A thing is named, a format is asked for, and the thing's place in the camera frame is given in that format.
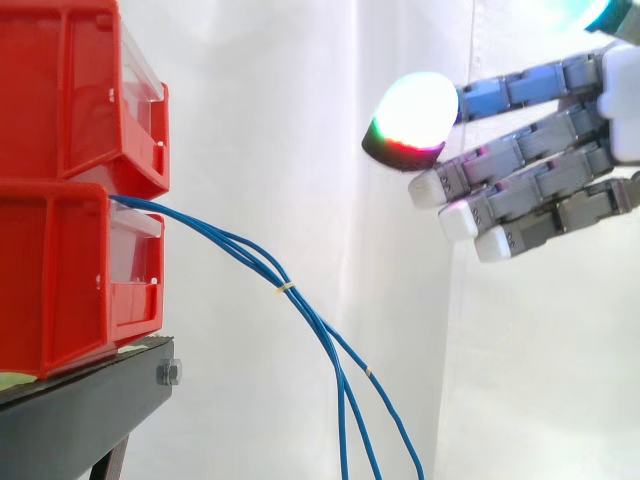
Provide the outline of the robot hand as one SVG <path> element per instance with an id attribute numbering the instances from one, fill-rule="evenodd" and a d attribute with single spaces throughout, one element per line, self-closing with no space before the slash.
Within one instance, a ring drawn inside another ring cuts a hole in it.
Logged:
<path id="1" fill-rule="evenodd" d="M 569 1 L 581 29 L 613 38 L 604 48 L 457 86 L 435 72 L 398 79 L 363 138 L 375 161 L 410 172 L 415 206 L 434 208 L 445 236 L 472 241 L 485 263 L 632 212 L 639 164 L 639 5 Z M 449 160 L 457 126 L 556 102 L 557 110 Z"/>

